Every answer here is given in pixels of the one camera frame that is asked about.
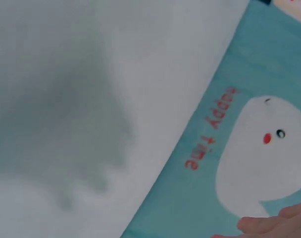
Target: teal fabric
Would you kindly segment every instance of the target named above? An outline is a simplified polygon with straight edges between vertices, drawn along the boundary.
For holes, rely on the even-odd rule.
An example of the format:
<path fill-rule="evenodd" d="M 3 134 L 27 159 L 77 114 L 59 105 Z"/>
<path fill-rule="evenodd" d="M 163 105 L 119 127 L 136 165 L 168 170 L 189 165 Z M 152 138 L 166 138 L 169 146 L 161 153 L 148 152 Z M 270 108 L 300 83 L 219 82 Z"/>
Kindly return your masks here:
<path fill-rule="evenodd" d="M 216 108 L 215 101 L 225 93 L 233 100 L 215 129 L 206 117 L 213 118 L 211 108 Z M 219 202 L 215 177 L 242 108 L 249 99 L 263 95 L 283 98 L 301 110 L 301 23 L 273 5 L 251 1 L 197 110 L 122 238 L 240 234 L 236 229 L 240 217 Z M 201 136 L 215 141 L 209 144 Z M 206 154 L 196 160 L 198 165 L 188 162 L 186 168 L 193 149 L 202 151 L 198 143 L 207 146 Z M 269 215 L 276 215 L 300 201 L 301 190 L 262 205 Z"/>

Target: black dot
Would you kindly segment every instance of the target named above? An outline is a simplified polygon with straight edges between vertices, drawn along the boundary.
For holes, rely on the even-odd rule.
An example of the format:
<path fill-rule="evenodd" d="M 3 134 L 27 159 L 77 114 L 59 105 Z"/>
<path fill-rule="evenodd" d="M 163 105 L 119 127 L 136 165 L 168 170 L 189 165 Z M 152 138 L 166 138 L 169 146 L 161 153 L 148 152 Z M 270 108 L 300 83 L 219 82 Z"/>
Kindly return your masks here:
<path fill-rule="evenodd" d="M 276 134 L 277 134 L 277 136 L 278 136 L 279 138 L 281 138 L 281 139 L 285 138 L 285 136 L 286 136 L 285 131 L 282 130 L 282 129 L 277 130 L 277 131 L 276 131 Z"/>

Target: white surface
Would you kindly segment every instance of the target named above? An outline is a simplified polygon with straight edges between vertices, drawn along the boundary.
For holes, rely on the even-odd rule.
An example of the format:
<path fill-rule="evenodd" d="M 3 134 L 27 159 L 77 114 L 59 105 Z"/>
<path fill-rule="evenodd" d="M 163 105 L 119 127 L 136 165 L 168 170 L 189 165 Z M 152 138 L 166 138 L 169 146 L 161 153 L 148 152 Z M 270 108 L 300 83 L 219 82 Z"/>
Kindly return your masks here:
<path fill-rule="evenodd" d="M 269 142 L 264 141 L 266 134 Z M 301 156 L 295 154 L 301 155 L 301 111 L 274 96 L 250 99 L 220 159 L 216 174 L 220 202 L 238 217 L 268 217 L 261 202 L 301 189 Z"/>
<path fill-rule="evenodd" d="M 118 238 L 247 4 L 0 0 L 0 237 Z"/>

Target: fingernail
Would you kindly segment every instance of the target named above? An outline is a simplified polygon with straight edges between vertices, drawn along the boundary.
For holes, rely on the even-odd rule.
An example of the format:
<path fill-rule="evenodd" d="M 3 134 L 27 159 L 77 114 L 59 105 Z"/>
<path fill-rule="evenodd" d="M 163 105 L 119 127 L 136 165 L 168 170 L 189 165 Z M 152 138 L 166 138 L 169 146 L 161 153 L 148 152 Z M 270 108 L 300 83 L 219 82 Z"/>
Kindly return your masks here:
<path fill-rule="evenodd" d="M 242 217 L 238 222 L 238 229 L 242 228 L 246 222 L 251 221 L 251 217 Z"/>

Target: hand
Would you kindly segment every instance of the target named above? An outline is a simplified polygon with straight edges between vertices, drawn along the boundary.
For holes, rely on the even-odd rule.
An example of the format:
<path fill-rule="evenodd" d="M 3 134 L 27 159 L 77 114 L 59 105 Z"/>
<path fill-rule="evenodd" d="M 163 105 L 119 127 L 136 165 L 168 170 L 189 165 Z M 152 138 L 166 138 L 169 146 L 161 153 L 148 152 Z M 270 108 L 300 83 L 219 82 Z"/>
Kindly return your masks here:
<path fill-rule="evenodd" d="M 277 217 L 243 217 L 238 229 L 244 235 L 237 238 L 301 238 L 301 204 L 286 207 Z M 215 235 L 212 238 L 230 238 Z"/>

